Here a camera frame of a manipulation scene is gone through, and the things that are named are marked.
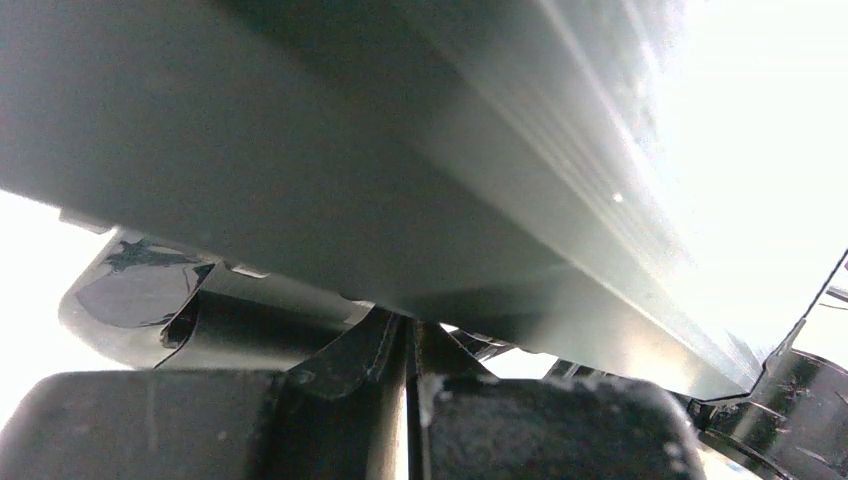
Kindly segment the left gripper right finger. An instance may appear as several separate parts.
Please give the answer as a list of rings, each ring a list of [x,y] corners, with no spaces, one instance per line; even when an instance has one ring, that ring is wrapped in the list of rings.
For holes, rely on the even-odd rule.
[[[407,325],[413,479],[701,479],[695,435],[659,386],[501,379],[440,326]]]

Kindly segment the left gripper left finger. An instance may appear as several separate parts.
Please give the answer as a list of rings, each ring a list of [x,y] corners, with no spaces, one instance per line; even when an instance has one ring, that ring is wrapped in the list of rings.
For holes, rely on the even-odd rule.
[[[378,311],[282,372],[48,377],[1,433],[5,479],[383,479],[406,323]]]

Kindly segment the black poker set case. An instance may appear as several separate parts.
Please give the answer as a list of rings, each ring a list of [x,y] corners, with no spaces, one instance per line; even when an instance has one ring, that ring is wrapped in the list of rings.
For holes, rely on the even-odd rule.
[[[5,1],[1,187],[107,236],[58,317],[118,371],[404,320],[383,479],[411,321],[847,475],[847,330],[802,342],[847,296],[843,1]]]

